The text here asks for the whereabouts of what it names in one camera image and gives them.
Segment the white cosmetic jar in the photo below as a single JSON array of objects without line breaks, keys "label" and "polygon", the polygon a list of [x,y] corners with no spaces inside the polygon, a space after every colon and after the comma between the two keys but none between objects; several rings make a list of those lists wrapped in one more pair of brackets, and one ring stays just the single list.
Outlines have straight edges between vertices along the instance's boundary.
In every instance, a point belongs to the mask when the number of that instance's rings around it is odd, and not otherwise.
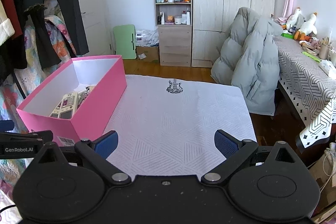
[{"label": "white cosmetic jar", "polygon": [[181,16],[175,16],[174,17],[174,24],[181,25],[182,24],[182,17]]}]

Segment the light wood wardrobe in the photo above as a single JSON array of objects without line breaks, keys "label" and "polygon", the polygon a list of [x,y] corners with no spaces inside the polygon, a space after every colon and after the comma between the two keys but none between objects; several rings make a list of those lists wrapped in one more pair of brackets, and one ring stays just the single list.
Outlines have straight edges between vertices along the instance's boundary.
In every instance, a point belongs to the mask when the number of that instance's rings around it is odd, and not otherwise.
[{"label": "light wood wardrobe", "polygon": [[241,7],[271,18],[275,0],[193,0],[192,67],[210,68]]}]

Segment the white packaged goods pile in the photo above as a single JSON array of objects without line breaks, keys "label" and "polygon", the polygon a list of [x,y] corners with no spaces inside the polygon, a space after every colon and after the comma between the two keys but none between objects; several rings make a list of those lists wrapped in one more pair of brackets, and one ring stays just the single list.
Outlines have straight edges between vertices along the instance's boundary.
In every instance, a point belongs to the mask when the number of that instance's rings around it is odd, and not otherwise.
[{"label": "white packaged goods pile", "polygon": [[154,30],[136,30],[135,45],[137,47],[153,47],[159,44],[158,31]]}]

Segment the green folding table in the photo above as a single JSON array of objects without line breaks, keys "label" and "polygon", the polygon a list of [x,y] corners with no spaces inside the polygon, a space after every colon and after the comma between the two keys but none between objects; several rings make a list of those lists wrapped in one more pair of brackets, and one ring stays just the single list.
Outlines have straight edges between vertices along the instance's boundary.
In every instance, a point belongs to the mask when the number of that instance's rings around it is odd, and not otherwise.
[{"label": "green folding table", "polygon": [[115,26],[113,34],[116,42],[116,55],[121,55],[124,60],[136,59],[135,26],[132,24]]}]

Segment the brown cardboard box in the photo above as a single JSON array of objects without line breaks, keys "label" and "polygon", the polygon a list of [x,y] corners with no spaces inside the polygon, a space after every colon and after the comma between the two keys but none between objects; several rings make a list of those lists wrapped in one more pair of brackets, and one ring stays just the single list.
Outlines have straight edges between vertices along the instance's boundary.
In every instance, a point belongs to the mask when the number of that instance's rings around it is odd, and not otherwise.
[{"label": "brown cardboard box", "polygon": [[159,46],[140,47],[136,46],[137,60],[147,63],[160,63]]}]

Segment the floral quilt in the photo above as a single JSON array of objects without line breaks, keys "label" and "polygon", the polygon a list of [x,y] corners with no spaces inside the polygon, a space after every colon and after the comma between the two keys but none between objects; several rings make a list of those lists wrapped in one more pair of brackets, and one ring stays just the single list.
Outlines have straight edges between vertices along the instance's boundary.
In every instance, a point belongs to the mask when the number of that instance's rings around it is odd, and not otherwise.
[{"label": "floral quilt", "polygon": [[19,90],[22,89],[25,96],[29,95],[52,72],[56,71],[72,57],[76,57],[76,50],[62,19],[56,15],[50,15],[45,18],[45,25],[51,45],[61,62],[45,69],[42,68],[38,56],[35,28],[27,26],[24,33],[27,68],[23,70],[15,69],[17,84],[13,76],[8,76],[1,85],[1,120],[13,121],[14,129],[11,132],[14,133],[25,134],[29,131],[17,112],[17,107],[23,102],[23,97]]}]

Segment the white quilted table mat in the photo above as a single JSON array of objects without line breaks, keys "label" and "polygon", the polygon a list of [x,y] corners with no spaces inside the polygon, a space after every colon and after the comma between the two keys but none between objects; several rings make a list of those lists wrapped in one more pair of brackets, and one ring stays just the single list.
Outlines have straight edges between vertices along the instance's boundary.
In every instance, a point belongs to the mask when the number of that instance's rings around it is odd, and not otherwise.
[{"label": "white quilted table mat", "polygon": [[130,177],[202,176],[224,161],[214,135],[255,140],[239,88],[128,75],[107,131],[118,133],[108,161]]}]

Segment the white goose plush toy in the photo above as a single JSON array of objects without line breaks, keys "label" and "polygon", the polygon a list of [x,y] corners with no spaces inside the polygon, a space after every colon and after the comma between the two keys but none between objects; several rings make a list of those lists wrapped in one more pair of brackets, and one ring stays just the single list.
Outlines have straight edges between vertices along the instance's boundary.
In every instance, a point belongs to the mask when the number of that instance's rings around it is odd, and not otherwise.
[{"label": "white goose plush toy", "polygon": [[287,22],[286,22],[286,30],[290,31],[294,27],[297,28],[297,26],[302,26],[304,22],[304,17],[302,15],[302,11],[300,7],[297,7],[294,11],[294,14],[292,14]]}]

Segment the pink cardboard box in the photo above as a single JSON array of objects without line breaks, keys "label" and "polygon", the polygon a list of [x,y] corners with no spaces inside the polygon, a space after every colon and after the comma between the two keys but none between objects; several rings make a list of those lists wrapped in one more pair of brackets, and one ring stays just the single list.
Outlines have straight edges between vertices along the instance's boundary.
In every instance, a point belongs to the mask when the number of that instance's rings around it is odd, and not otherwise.
[{"label": "pink cardboard box", "polygon": [[47,77],[17,112],[31,132],[50,130],[58,145],[73,146],[103,134],[125,89],[121,56],[78,57]]}]

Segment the wooden open shelf unit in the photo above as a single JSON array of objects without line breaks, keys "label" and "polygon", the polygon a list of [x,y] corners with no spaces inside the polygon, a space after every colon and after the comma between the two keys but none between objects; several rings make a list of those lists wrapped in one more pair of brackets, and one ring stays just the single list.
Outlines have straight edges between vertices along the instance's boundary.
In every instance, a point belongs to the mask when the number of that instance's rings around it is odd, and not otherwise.
[{"label": "wooden open shelf unit", "polygon": [[[190,2],[184,0],[154,1],[161,65],[190,67],[193,38],[192,0]],[[175,16],[182,17],[181,25],[174,24]]]}]

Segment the patterned black white tablecloth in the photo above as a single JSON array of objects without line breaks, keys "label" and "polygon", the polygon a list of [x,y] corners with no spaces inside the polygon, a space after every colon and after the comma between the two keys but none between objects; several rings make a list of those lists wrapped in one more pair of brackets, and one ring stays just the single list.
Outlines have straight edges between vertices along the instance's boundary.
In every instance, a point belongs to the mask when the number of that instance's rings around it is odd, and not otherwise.
[{"label": "patterned black white tablecloth", "polygon": [[302,149],[325,143],[335,124],[335,80],[305,55],[295,40],[278,36],[274,42],[278,47],[280,85],[305,125],[299,134]]}]

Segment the grey puffer jacket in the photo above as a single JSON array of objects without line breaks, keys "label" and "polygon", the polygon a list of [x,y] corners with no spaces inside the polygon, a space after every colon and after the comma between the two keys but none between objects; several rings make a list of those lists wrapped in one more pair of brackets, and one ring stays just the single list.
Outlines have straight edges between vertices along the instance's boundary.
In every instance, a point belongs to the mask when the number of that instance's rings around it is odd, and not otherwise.
[{"label": "grey puffer jacket", "polygon": [[280,76],[278,47],[282,27],[256,11],[241,7],[224,36],[211,69],[218,84],[238,87],[250,113],[273,116]]}]

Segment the white fleece cuff garment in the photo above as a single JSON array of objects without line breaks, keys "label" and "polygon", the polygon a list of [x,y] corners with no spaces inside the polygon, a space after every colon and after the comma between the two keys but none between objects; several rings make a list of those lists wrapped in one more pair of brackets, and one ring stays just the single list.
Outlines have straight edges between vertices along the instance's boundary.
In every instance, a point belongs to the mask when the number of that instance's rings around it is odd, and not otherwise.
[{"label": "white fleece cuff garment", "polygon": [[3,4],[0,2],[0,46],[15,34],[11,20],[7,17]]}]

